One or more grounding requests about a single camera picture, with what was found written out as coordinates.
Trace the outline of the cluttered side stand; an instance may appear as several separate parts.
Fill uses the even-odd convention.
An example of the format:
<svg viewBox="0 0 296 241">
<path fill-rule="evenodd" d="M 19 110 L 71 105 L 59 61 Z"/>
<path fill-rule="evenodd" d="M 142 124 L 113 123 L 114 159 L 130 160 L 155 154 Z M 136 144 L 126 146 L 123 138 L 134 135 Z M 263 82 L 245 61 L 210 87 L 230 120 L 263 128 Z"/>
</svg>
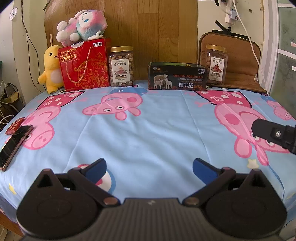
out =
<svg viewBox="0 0 296 241">
<path fill-rule="evenodd" d="M 3 80 L 3 62 L 1 61 L 1 131 L 24 107 L 18 88 Z"/>
</svg>

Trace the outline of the window frame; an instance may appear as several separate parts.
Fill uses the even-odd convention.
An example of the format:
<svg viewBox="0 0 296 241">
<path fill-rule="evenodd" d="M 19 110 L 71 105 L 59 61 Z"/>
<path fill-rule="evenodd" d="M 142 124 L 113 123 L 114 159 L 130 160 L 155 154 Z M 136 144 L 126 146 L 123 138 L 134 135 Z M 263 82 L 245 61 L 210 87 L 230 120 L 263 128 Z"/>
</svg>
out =
<svg viewBox="0 0 296 241">
<path fill-rule="evenodd" d="M 295 4 L 263 1 L 259 84 L 295 115 Z"/>
</svg>

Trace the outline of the brown seat cushion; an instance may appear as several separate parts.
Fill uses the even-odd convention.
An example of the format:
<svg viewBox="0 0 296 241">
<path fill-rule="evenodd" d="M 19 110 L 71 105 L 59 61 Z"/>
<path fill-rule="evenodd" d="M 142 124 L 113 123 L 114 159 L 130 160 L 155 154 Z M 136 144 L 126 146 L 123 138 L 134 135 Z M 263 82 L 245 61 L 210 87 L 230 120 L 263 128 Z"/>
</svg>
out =
<svg viewBox="0 0 296 241">
<path fill-rule="evenodd" d="M 260 58 L 259 46 L 253 42 L 239 37 L 233 37 L 220 33 L 205 33 L 199 41 L 198 63 L 206 66 L 206 46 L 217 45 L 226 48 L 228 63 L 226 69 L 226 80 L 223 85 L 212 83 L 215 87 L 237 88 L 259 93 L 266 91 L 256 81 L 259 71 L 256 58 Z"/>
</svg>

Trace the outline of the yellow duck plush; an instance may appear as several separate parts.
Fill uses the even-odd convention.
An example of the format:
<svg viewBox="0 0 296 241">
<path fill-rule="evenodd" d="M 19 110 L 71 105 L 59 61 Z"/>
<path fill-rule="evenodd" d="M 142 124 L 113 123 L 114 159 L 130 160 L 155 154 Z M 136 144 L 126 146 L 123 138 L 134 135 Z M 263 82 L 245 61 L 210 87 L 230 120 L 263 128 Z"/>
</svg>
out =
<svg viewBox="0 0 296 241">
<path fill-rule="evenodd" d="M 39 76 L 37 83 L 46 85 L 48 94 L 52 94 L 64 86 L 58 55 L 60 48 L 58 45 L 53 45 L 44 53 L 45 70 Z"/>
</svg>

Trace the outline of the cartoon pig bed sheet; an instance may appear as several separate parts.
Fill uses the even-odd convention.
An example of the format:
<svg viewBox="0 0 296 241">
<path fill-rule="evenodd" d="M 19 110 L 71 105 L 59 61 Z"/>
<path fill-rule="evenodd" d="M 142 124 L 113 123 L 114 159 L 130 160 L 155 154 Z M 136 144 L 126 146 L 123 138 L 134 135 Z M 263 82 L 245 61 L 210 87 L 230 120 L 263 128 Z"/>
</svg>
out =
<svg viewBox="0 0 296 241">
<path fill-rule="evenodd" d="M 103 158 L 107 170 L 96 184 L 118 199 L 184 199 L 204 185 L 193 172 L 194 160 L 201 158 L 239 173 L 261 169 L 286 206 L 287 222 L 295 222 L 295 155 L 251 130 L 258 118 L 295 125 L 268 95 L 223 88 L 150 90 L 141 82 L 42 93 L 10 122 L 20 118 L 34 129 L 1 172 L 1 211 L 12 221 L 45 168 L 66 173 Z"/>
</svg>

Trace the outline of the red gift bag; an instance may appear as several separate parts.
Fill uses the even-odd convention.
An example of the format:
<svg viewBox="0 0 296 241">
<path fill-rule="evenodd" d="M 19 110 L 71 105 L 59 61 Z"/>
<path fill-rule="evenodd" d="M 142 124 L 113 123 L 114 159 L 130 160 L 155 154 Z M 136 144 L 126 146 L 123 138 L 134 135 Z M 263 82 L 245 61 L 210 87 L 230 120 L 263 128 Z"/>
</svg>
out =
<svg viewBox="0 0 296 241">
<path fill-rule="evenodd" d="M 66 91 L 109 87 L 110 38 L 82 41 L 58 50 Z"/>
</svg>

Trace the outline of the pink blue plush toy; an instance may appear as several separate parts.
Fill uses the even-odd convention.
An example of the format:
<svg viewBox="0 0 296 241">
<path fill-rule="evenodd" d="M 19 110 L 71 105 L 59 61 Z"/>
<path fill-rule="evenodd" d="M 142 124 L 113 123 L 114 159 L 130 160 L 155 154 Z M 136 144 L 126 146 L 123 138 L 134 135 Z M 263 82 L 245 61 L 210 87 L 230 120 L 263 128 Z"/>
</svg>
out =
<svg viewBox="0 0 296 241">
<path fill-rule="evenodd" d="M 82 10 L 69 21 L 57 25 L 56 39 L 64 47 L 81 41 L 90 41 L 103 37 L 107 29 L 107 20 L 101 10 Z"/>
</svg>

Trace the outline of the wooden headboard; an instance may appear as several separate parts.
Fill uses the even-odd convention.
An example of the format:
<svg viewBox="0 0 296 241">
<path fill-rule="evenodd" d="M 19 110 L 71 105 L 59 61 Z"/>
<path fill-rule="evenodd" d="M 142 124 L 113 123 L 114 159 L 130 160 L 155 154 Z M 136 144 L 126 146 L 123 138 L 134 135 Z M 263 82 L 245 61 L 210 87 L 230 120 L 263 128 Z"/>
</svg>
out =
<svg viewBox="0 0 296 241">
<path fill-rule="evenodd" d="M 133 46 L 136 80 L 147 79 L 150 62 L 197 62 L 197 1 L 50 1 L 46 34 L 55 36 L 60 21 L 84 9 L 104 11 L 113 47 Z"/>
</svg>

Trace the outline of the black wool product box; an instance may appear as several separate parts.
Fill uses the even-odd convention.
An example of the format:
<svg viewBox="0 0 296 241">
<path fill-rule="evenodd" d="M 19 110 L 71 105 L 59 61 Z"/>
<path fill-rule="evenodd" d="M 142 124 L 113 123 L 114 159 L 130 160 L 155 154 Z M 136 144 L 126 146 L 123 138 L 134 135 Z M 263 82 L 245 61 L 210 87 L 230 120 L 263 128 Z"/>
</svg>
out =
<svg viewBox="0 0 296 241">
<path fill-rule="evenodd" d="M 149 89 L 192 91 L 206 89 L 207 69 L 201 65 L 151 62 L 147 69 Z"/>
</svg>

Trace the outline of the small red packet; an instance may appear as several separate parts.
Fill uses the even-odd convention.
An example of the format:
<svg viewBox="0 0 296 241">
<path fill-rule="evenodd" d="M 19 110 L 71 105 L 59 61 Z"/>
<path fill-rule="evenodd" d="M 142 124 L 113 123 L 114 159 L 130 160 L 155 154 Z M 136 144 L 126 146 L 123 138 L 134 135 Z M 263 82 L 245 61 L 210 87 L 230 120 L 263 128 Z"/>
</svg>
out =
<svg viewBox="0 0 296 241">
<path fill-rule="evenodd" d="M 22 118 L 19 118 L 17 120 L 15 120 L 9 127 L 8 129 L 6 130 L 5 134 L 6 135 L 13 135 L 17 130 L 18 128 L 22 125 L 23 121 L 24 121 L 24 117 Z"/>
</svg>

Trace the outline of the smartphone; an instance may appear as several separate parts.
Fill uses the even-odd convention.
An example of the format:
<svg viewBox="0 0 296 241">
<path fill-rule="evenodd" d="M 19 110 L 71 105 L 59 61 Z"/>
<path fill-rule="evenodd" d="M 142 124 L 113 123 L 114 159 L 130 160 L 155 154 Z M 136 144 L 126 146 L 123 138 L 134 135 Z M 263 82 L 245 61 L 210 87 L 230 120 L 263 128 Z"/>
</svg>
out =
<svg viewBox="0 0 296 241">
<path fill-rule="evenodd" d="M 26 137 L 33 130 L 33 128 L 34 127 L 32 125 L 20 126 L 4 145 L 0 154 L 1 171 L 5 171 L 8 168 L 8 165 L 12 161 L 16 152 L 18 151 Z"/>
</svg>

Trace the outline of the white power strip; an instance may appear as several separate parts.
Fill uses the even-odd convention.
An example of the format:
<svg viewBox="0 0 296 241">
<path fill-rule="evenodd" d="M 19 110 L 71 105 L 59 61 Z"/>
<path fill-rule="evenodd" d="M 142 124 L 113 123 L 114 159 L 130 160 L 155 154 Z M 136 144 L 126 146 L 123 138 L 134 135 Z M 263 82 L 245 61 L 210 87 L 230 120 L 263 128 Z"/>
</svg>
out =
<svg viewBox="0 0 296 241">
<path fill-rule="evenodd" d="M 239 21 L 234 3 L 235 1 L 233 0 L 218 1 L 220 8 L 225 13 L 225 23 L 231 25 L 234 25 L 237 21 Z"/>
</svg>

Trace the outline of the pecan jar gold lid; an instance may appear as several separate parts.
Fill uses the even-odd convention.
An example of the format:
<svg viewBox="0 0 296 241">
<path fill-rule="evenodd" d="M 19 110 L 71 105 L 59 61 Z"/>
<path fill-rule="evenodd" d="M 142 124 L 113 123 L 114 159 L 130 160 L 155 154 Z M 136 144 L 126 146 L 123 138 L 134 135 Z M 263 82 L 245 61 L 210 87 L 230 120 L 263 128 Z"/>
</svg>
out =
<svg viewBox="0 0 296 241">
<path fill-rule="evenodd" d="M 217 45 L 206 45 L 206 51 L 208 82 L 224 85 L 228 64 L 226 48 Z"/>
</svg>

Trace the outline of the cashew jar gold lid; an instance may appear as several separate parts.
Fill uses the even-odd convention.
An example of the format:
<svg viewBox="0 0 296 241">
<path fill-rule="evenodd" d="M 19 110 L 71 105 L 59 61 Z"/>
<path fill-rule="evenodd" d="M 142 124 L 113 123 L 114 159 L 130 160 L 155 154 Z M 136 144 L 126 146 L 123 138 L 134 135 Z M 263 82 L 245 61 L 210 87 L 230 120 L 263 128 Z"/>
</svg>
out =
<svg viewBox="0 0 296 241">
<path fill-rule="evenodd" d="M 133 85 L 133 47 L 111 47 L 109 52 L 109 80 L 111 87 Z"/>
</svg>

